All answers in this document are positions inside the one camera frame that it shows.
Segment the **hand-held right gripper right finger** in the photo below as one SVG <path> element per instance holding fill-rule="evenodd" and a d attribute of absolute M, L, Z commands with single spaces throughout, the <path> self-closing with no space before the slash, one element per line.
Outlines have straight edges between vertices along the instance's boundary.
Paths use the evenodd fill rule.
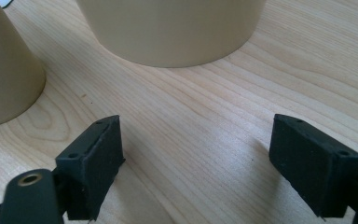
<path fill-rule="evenodd" d="M 269 160 L 318 217 L 343 217 L 358 152 L 302 119 L 274 116 Z"/>

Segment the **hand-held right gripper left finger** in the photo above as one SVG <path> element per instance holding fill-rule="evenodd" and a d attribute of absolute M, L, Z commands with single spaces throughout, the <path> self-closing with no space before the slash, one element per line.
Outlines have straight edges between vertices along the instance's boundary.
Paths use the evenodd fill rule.
<path fill-rule="evenodd" d="M 99 119 L 56 157 L 67 183 L 70 220 L 96 220 L 104 198 L 124 163 L 119 115 Z"/>

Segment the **beige paper cup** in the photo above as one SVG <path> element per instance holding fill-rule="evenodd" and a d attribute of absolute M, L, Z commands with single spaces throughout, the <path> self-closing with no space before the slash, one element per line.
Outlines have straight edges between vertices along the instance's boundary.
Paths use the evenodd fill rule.
<path fill-rule="evenodd" d="M 32 106 L 45 83 L 42 64 L 0 7 L 0 124 Z"/>

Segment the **beige round container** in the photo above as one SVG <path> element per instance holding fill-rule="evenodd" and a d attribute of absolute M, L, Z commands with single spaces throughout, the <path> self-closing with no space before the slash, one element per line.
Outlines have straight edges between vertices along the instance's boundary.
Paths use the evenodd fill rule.
<path fill-rule="evenodd" d="M 97 40 L 134 63 L 213 62 L 252 35 L 266 0 L 76 0 Z"/>

